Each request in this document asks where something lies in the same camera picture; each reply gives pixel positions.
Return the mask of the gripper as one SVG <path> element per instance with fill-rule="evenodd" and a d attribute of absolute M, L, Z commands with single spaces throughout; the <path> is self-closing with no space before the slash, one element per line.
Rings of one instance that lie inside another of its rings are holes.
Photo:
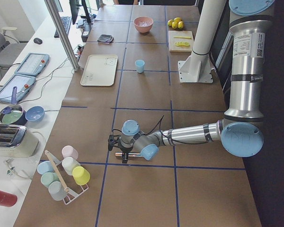
<path fill-rule="evenodd" d="M 128 162 L 128 153 L 130 153 L 133 149 L 131 144 L 122 144 L 122 142 L 119 142 L 119 148 L 122 151 L 122 163 Z"/>

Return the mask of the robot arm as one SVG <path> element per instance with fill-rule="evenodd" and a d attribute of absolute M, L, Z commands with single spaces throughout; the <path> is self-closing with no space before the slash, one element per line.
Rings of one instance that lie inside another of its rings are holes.
<path fill-rule="evenodd" d="M 122 162 L 135 149 L 138 156 L 151 160 L 160 146 L 203 144 L 220 140 L 232 155 L 251 157 L 264 143 L 260 131 L 263 114 L 259 109 L 266 32 L 272 25 L 272 0 L 206 0 L 200 16 L 191 55 L 178 62 L 182 83 L 203 83 L 209 51 L 224 6 L 230 8 L 229 31 L 233 35 L 230 104 L 224 118 L 216 123 L 145 134 L 137 121 L 124 122 L 121 135 L 108 141 L 109 149 L 122 151 Z"/>

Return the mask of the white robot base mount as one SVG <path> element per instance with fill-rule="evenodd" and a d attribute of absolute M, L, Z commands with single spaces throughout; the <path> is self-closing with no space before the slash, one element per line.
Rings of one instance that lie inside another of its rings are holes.
<path fill-rule="evenodd" d="M 212 0 L 205 0 L 195 35 L 191 55 L 178 62 L 181 83 L 212 83 L 209 51 L 213 39 Z"/>

